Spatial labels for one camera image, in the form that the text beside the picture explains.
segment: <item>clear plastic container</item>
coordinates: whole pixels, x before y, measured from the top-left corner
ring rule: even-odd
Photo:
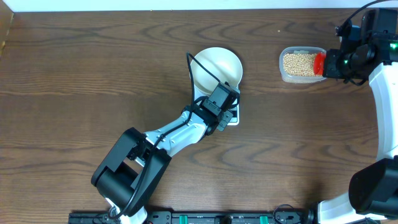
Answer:
[[[322,77],[321,75],[317,75],[314,77],[307,77],[307,76],[298,76],[298,75],[291,75],[288,74],[284,69],[284,55],[285,54],[317,54],[317,53],[326,53],[326,50],[323,50],[319,47],[288,47],[279,56],[279,69],[280,73],[282,74],[282,79],[285,82],[289,83],[315,83],[326,78]]]

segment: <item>wooden table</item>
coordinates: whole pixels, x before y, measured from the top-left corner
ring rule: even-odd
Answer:
[[[94,170],[127,128],[179,116],[191,95],[185,52],[214,46],[243,62],[241,123],[178,153],[150,204],[264,211],[344,193],[375,161],[371,89],[285,83],[279,54],[337,48],[335,26],[352,12],[17,13],[0,61],[0,222],[107,209]]]

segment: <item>wood grain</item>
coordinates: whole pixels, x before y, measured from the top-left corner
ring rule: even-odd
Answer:
[[[0,61],[0,222],[107,209],[92,173],[127,128],[179,116],[185,52],[213,46],[243,62],[241,123],[177,154],[150,205],[260,211],[344,193],[376,157],[370,87],[289,84],[278,64],[289,46],[338,47],[334,27],[352,11],[16,14]]]

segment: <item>red object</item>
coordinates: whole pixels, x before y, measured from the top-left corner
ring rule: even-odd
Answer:
[[[323,63],[325,62],[326,54],[318,53],[313,63],[313,72],[316,75],[323,75]]]

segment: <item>white wall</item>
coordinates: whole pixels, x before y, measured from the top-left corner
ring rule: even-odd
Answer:
[[[14,12],[361,7],[373,0],[3,0]],[[398,1],[375,7],[398,7]]]

